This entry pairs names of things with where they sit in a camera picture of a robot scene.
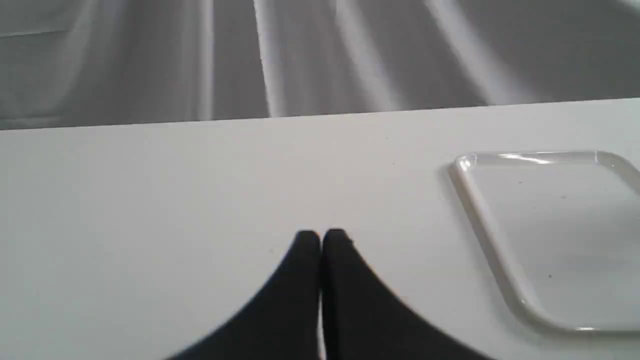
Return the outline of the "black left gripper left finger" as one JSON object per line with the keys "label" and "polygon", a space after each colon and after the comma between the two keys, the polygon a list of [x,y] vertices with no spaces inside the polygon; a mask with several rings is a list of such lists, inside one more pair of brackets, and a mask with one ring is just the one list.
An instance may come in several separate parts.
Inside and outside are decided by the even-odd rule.
{"label": "black left gripper left finger", "polygon": [[299,231],[279,266],[227,322],[174,360],[318,360],[322,244]]}

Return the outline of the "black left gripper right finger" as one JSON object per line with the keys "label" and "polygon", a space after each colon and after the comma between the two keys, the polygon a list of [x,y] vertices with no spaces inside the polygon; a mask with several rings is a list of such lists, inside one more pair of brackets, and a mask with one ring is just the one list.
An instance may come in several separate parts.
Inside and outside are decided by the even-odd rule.
{"label": "black left gripper right finger", "polygon": [[329,360],[484,360],[386,287],[341,228],[322,241],[322,332]]}

